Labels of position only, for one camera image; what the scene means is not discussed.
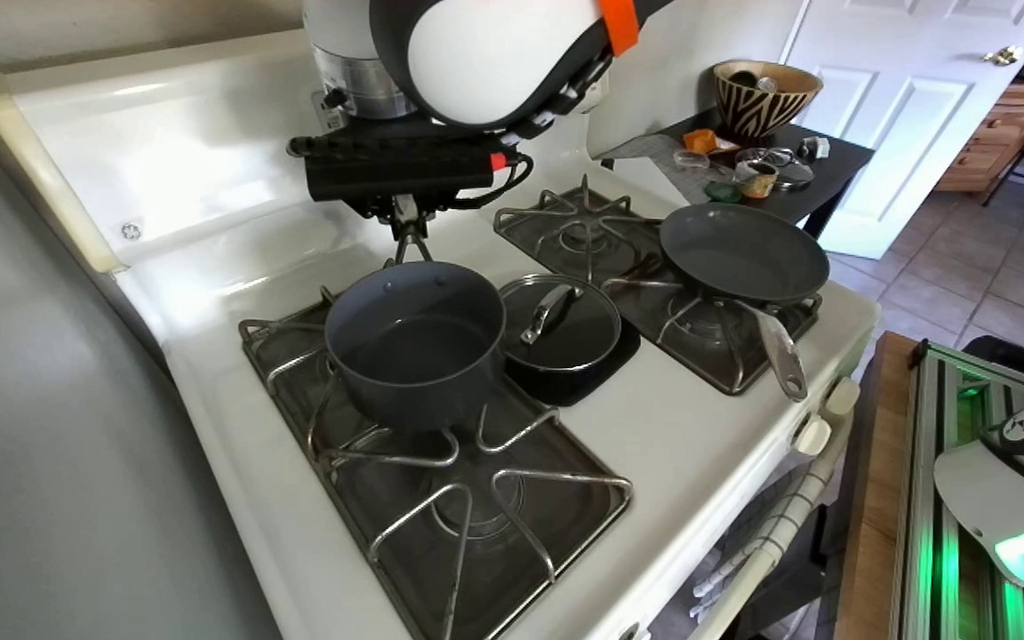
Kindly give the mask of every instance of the wooden bowl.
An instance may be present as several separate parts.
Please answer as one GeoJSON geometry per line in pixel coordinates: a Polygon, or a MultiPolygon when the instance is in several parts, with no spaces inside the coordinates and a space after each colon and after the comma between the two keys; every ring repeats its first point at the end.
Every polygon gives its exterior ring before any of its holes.
{"type": "Polygon", "coordinates": [[[822,79],[809,72],[773,59],[723,59],[711,74],[717,132],[735,141],[773,140],[822,91],[822,79]]]}

